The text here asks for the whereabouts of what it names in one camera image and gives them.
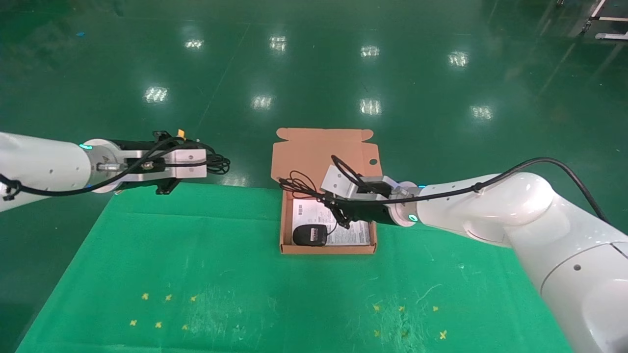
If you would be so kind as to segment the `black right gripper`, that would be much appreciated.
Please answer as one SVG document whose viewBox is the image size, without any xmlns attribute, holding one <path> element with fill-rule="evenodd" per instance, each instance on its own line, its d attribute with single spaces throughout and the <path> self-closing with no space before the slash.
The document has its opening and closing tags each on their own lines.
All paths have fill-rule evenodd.
<svg viewBox="0 0 628 353">
<path fill-rule="evenodd" d="M 390 208 L 384 204 L 346 201 L 330 192 L 321 194 L 321 203 L 330 210 L 335 209 L 334 217 L 337 224 L 345 229 L 350 229 L 351 223 L 358 221 L 394 225 L 394 220 L 390 215 Z"/>
</svg>

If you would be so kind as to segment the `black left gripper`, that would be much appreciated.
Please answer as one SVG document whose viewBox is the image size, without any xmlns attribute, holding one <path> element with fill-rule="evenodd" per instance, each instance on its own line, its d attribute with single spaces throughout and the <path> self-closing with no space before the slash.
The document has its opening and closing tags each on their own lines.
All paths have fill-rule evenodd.
<svg viewBox="0 0 628 353">
<path fill-rule="evenodd" d="M 170 195 L 184 179 L 204 178 L 204 148 L 190 140 L 170 139 L 166 130 L 154 130 L 155 141 L 113 143 L 121 152 L 118 160 L 129 168 L 110 185 L 111 190 L 155 187 L 156 195 Z"/>
</svg>

